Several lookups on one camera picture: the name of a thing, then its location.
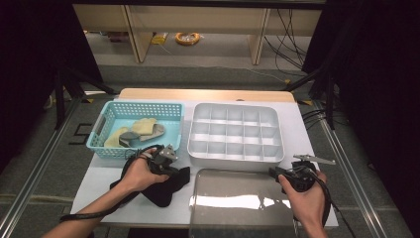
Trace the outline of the beige wooden furniture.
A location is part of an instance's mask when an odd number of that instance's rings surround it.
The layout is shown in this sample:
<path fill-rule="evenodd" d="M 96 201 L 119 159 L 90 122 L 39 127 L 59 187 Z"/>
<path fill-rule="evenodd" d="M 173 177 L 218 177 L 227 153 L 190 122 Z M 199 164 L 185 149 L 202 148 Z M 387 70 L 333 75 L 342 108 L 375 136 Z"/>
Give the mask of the beige wooden furniture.
<path fill-rule="evenodd" d="M 314 34 L 319 10 L 220 7 L 162 7 L 75 4 L 84 30 L 126 32 L 137 62 L 145 60 L 154 32 L 246 35 L 253 64 L 258 64 L 263 37 Z"/>

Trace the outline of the black metal stand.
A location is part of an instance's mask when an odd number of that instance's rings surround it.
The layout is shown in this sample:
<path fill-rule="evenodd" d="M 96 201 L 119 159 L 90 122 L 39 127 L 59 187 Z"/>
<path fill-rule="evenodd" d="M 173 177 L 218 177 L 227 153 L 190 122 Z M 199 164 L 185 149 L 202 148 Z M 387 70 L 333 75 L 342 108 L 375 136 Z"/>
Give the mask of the black metal stand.
<path fill-rule="evenodd" d="M 309 89 L 308 95 L 311 99 L 320 99 L 322 95 L 326 99 L 326 121 L 331 130 L 335 129 L 333 122 L 333 107 L 334 107 L 334 78 L 326 66 L 321 66 L 315 69 L 306 76 L 300 78 L 296 82 L 287 84 L 283 91 L 291 92 L 294 89 L 304 85 L 313 80 L 313 84 Z"/>
<path fill-rule="evenodd" d="M 84 89 L 80 85 L 80 81 L 87 82 L 94 87 L 101 89 L 106 94 L 117 95 L 118 92 L 113 88 L 106 86 L 102 81 L 96 80 L 89 75 L 71 68 L 69 66 L 60 67 L 54 77 L 54 93 L 56 100 L 56 124 L 58 129 L 66 118 L 66 109 L 64 107 L 64 89 L 69 93 L 71 98 L 82 99 L 86 97 Z"/>

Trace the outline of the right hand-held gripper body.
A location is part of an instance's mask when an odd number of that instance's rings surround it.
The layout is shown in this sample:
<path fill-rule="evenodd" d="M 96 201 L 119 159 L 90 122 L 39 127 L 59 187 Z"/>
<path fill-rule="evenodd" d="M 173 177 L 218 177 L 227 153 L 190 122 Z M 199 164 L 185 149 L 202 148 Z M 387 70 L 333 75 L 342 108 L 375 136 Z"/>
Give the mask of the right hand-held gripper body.
<path fill-rule="evenodd" d="M 291 186 L 298 192 L 307 191 L 315 183 L 316 163 L 335 165 L 334 160 L 326 160 L 311 155 L 294 155 L 296 162 L 292 168 L 287 169 L 283 175 L 288 179 Z"/>

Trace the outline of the aluminium floor rail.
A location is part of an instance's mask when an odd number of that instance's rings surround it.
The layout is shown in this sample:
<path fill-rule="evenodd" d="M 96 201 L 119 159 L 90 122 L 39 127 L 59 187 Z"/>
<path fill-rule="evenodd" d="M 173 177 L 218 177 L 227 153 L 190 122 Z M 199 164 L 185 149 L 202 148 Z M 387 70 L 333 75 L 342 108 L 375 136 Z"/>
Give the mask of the aluminium floor rail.
<path fill-rule="evenodd" d="M 326 119 L 321 120 L 321 126 L 335 154 L 337 165 L 341 168 L 349 188 L 355 198 L 360 212 L 373 238 L 388 238 L 377 212 L 370 202 L 351 162 L 336 134 Z"/>
<path fill-rule="evenodd" d="M 26 180 L 19 192 L 13 197 L 13 200 L 5 212 L 4 217 L 0 220 L 0 238 L 10 238 L 12 235 L 31 199 L 34 190 L 38 186 L 45 170 L 52 160 L 53 153 L 55 152 L 62 135 L 66 131 L 71 116 L 74 114 L 74 111 L 80 102 L 80 99 L 72 99 L 69 102 L 68 107 L 64 110 L 64 118 L 62 119 L 62 122 L 57 127 L 54 127 L 48 142 L 43 147 L 42 153 L 37 156 L 31 172 L 26 177 Z"/>

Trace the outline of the white divided storage box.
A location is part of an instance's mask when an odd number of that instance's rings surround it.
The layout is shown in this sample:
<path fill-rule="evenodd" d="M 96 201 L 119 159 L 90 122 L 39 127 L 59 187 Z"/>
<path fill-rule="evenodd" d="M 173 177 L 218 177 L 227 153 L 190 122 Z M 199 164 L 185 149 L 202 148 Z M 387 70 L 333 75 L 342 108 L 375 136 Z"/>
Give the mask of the white divided storage box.
<path fill-rule="evenodd" d="M 199 103 L 187 152 L 196 167 L 265 172 L 284 158 L 277 112 L 265 106 Z"/>

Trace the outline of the yellow sock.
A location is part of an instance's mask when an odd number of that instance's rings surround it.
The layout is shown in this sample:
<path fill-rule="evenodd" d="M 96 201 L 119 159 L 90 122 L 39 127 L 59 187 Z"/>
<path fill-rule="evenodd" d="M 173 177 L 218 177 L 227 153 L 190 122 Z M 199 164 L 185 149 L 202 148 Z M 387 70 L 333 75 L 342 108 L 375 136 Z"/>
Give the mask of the yellow sock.
<path fill-rule="evenodd" d="M 117 129 L 112 135 L 108 137 L 108 139 L 104 142 L 105 148 L 121 148 L 119 143 L 119 138 L 122 134 L 129 131 L 128 127 L 121 127 Z"/>
<path fill-rule="evenodd" d="M 133 124 L 132 130 L 139 135 L 151 135 L 156 122 L 156 118 L 142 118 Z"/>

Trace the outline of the black sock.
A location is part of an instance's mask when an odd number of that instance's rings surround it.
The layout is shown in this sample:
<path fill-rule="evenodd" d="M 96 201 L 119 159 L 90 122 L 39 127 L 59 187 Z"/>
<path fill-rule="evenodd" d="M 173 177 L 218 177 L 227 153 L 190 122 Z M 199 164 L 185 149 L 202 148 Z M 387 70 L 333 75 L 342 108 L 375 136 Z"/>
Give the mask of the black sock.
<path fill-rule="evenodd" d="M 141 193 L 154 205 L 168 207 L 172 201 L 172 195 L 190 182 L 190 167 L 182 169 L 169 168 L 163 174 L 168 175 L 168 180 L 152 184 L 142 192 L 134 191 L 122 199 L 118 205 L 122 206 L 130 202 Z"/>

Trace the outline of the person's right hand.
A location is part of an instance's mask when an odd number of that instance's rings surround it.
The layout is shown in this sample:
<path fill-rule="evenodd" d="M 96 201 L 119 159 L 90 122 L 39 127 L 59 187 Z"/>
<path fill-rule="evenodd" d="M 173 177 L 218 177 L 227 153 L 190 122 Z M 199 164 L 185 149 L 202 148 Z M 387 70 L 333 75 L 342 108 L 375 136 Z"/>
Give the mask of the person's right hand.
<path fill-rule="evenodd" d="M 325 208 L 325 195 L 322 186 L 315 182 L 306 191 L 296 191 L 288 179 L 280 175 L 279 183 L 285 191 L 294 216 L 305 228 L 323 229 L 323 215 Z"/>

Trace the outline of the clear plastic lid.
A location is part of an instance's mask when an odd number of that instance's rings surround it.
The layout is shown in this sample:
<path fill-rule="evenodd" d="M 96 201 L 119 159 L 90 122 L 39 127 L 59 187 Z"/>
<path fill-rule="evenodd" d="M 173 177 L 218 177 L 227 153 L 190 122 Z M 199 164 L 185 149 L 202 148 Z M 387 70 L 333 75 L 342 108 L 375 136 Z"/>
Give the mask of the clear plastic lid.
<path fill-rule="evenodd" d="M 192 196 L 190 238 L 297 238 L 288 198 L 261 173 L 204 169 Z"/>

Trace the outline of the yellow packet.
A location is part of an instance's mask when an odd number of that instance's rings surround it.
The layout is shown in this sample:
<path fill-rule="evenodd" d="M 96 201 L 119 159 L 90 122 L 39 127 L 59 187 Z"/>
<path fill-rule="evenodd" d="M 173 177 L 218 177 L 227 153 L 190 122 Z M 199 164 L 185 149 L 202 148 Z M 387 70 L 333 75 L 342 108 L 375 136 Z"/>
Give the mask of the yellow packet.
<path fill-rule="evenodd" d="M 163 45 L 167 39 L 168 33 L 154 33 L 151 39 L 152 45 Z"/>

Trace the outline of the light blue perforated basket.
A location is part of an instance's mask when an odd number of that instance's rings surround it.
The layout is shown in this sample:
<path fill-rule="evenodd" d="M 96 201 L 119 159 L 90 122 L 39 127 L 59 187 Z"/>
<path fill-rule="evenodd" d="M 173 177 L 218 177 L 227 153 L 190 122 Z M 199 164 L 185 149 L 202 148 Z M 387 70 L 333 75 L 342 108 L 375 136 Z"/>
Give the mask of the light blue perforated basket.
<path fill-rule="evenodd" d="M 162 136 L 141 142 L 133 140 L 130 148 L 105 148 L 104 142 L 117 129 L 128 127 L 142 118 L 156 118 L 157 124 L 165 128 Z M 109 101 L 100 112 L 89 135 L 86 147 L 101 159 L 128 159 L 139 149 L 153 145 L 171 144 L 175 150 L 179 148 L 184 118 L 182 103 L 147 102 L 147 101 Z"/>

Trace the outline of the person's left hand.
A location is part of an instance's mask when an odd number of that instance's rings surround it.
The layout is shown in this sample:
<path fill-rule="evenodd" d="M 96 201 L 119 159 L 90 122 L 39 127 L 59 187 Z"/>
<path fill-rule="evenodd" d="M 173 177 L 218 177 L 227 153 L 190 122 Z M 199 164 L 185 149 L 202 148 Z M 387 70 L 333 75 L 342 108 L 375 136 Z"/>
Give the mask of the person's left hand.
<path fill-rule="evenodd" d="M 125 193 L 143 191 L 155 183 L 162 183 L 168 179 L 167 175 L 153 174 L 148 166 L 148 153 L 142 153 L 131 162 L 117 187 Z"/>

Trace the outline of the black curtain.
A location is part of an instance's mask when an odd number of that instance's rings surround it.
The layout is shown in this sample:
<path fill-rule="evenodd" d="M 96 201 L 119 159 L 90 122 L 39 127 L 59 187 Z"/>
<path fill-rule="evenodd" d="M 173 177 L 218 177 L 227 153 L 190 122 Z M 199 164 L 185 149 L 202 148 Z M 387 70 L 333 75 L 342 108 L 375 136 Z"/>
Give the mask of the black curtain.
<path fill-rule="evenodd" d="M 71 1 L 0 0 L 0 173 L 33 131 L 60 62 L 102 80 Z"/>
<path fill-rule="evenodd" d="M 420 0 L 326 0 L 304 70 L 321 65 L 345 21 L 335 82 L 348 118 L 413 238 L 420 238 Z"/>

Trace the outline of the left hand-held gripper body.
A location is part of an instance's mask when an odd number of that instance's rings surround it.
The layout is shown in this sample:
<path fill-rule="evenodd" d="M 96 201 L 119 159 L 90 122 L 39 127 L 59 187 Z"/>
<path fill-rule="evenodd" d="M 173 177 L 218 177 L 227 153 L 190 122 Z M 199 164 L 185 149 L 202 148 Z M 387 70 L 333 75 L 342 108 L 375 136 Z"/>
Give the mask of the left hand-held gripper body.
<path fill-rule="evenodd" d="M 171 164 L 177 161 L 172 145 L 156 145 L 156 150 L 148 156 L 148 167 L 155 175 L 174 176 L 179 173 Z"/>

